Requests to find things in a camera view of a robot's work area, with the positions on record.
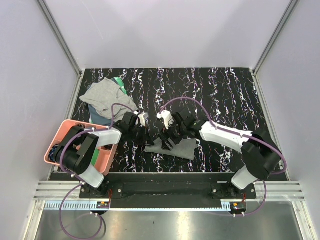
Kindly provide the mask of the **dark grey napkin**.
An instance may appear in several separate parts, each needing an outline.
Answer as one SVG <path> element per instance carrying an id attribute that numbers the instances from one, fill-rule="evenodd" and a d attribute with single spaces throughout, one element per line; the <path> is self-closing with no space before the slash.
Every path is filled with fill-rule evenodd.
<path id="1" fill-rule="evenodd" d="M 154 145 L 146 145 L 143 151 L 192 161 L 195 158 L 195 150 L 197 148 L 196 139 L 183 139 L 179 144 L 173 145 L 171 150 L 162 149 L 162 140 L 158 137 L 154 141 Z"/>

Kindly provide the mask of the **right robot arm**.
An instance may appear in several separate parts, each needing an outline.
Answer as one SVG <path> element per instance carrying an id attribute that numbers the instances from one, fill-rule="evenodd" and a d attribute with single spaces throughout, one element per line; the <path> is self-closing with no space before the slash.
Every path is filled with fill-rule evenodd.
<path id="1" fill-rule="evenodd" d="M 189 137 L 217 143 L 242 154 L 244 166 L 227 185 L 228 195 L 232 198 L 243 195 L 248 185 L 258 180 L 266 181 L 281 160 L 279 148 L 266 131 L 238 130 L 196 119 L 189 113 L 171 113 L 167 110 L 158 113 L 157 118 L 164 125 L 159 133 L 164 150 L 172 151 L 184 137 Z"/>

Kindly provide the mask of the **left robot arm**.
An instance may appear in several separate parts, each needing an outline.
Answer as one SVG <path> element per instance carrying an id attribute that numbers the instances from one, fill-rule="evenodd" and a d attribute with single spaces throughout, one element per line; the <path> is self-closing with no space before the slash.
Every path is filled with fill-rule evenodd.
<path id="1" fill-rule="evenodd" d="M 97 198 L 108 193 L 103 182 L 120 142 L 152 145 L 146 120 L 148 114 L 126 112 L 111 126 L 65 120 L 58 129 L 47 153 L 46 163 L 59 166 L 80 181 L 90 185 Z"/>

